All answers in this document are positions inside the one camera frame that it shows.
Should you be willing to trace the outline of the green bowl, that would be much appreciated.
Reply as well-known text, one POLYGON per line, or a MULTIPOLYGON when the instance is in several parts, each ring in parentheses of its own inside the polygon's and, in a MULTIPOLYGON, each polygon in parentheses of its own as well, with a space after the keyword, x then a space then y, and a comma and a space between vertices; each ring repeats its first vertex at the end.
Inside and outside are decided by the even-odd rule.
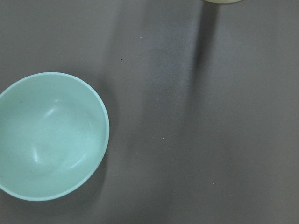
POLYGON ((65 196, 100 165, 109 139, 107 110, 83 80, 45 72, 0 95, 0 188, 28 201, 65 196))

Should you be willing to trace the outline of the wooden cup stand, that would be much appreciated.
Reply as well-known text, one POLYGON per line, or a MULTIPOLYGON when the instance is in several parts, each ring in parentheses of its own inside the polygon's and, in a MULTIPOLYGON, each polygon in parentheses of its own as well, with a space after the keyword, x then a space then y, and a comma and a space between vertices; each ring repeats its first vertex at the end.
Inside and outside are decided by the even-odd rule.
POLYGON ((237 2, 241 2, 242 0, 204 0, 204 1, 213 4, 234 4, 237 2))

